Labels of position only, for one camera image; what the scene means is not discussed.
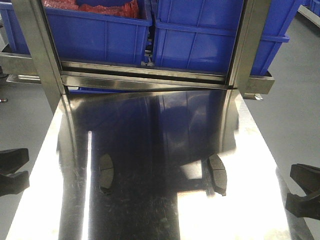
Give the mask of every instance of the blue storage bin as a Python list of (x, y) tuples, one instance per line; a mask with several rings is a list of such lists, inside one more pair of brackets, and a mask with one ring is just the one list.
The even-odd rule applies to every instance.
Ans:
[(310, 10), (314, 12), (316, 15), (320, 16), (320, 1), (311, 0), (310, 2)]
[[(123, 5), (130, 0), (78, 0), (78, 3), (106, 6), (109, 1), (112, 5), (115, 2)], [(141, 65), (152, 17), (148, 0), (138, 0), (138, 5), (142, 19), (46, 7), (59, 57)], [(0, 2), (0, 13), (12, 51), (29, 54), (12, 4)]]
[(236, 30), (243, 0), (160, 0), (157, 18), (163, 23)]
[[(264, 35), (284, 35), (303, 0), (272, 0)], [(159, 0), (163, 23), (236, 30), (243, 0)]]
[(306, 7), (309, 7), (309, 6), (310, 6), (310, 3), (311, 3), (311, 0), (303, 0), (303, 1), (302, 1), (302, 5), (303, 5), (303, 6), (306, 6)]
[[(153, 58), (155, 66), (226, 73), (236, 32), (156, 21)], [(253, 64), (253, 75), (265, 75), (287, 36), (263, 36)]]

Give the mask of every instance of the reflective metal surface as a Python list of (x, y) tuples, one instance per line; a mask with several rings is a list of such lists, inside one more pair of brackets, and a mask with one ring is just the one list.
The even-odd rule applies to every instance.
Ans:
[(7, 240), (296, 239), (276, 168), (237, 90), (64, 95)]
[(247, 82), (254, 64), (271, 0), (245, 0), (226, 84), (246, 93)]
[(246, 94), (268, 94), (275, 83), (275, 79), (270, 76), (251, 75), (246, 83)]
[(166, 90), (174, 88), (227, 89), (227, 85), (191, 81), (163, 80), (143, 77), (105, 75), (86, 72), (62, 72), (66, 86), (79, 86), (106, 89)]
[(37, 69), (30, 55), (0, 53), (0, 64), (6, 74), (37, 76)]
[(119, 63), (89, 63), (89, 62), (75, 62), (75, 61), (61, 61), (62, 68), (65, 71), (81, 70), (85, 71), (106, 71), (118, 72), (123, 74), (140, 74), (153, 75), (156, 78), (183, 78), (191, 80), (207, 80), (211, 82), (223, 82), (225, 76), (222, 74), (212, 74), (210, 72), (189, 71), (183, 69), (161, 68), (161, 67), (147, 67), (147, 66), (132, 66)]
[(24, 84), (41, 84), (40, 79), (37, 76), (26, 76), (26, 75), (14, 75), (10, 74), (7, 79), (10, 83), (24, 83)]
[(12, 6), (52, 112), (65, 94), (61, 64), (41, 0), (12, 0)]

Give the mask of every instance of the metal frame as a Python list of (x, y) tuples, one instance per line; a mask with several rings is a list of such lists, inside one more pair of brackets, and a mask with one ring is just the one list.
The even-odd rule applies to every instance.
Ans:
[(254, 64), (271, 0), (245, 0), (238, 27), (231, 64), (226, 78), (228, 85), (243, 95)]
[(22, 33), (52, 112), (65, 94), (61, 65), (41, 0), (12, 0)]
[(244, 0), (227, 76), (114, 63), (60, 61), (42, 1), (12, 0), (12, 4), (31, 56), (0, 53), (3, 71), (19, 75), (25, 82), (36, 82), (39, 76), (52, 111), (61, 94), (68, 93), (66, 86), (138, 91), (239, 89), (243, 95), (267, 94), (274, 82), (271, 76), (250, 76), (271, 0)]
[(300, 6), (298, 12), (313, 22), (318, 28), (320, 28), (320, 16), (316, 15), (312, 11), (310, 11), (305, 6)]

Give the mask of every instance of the black clamp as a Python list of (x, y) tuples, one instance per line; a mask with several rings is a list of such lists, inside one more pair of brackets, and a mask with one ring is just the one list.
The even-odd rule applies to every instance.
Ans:
[(302, 188), (306, 196), (288, 193), (285, 208), (298, 218), (320, 220), (320, 168), (293, 164), (290, 177)]
[(0, 151), (0, 197), (19, 194), (29, 187), (29, 173), (15, 173), (29, 161), (27, 148)]

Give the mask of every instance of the metal shelf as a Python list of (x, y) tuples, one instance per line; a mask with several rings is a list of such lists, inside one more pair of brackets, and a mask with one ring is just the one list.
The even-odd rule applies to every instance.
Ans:
[(318, 28), (320, 28), (320, 16), (316, 15), (312, 11), (310, 11), (305, 6), (300, 6), (298, 12), (313, 22)]

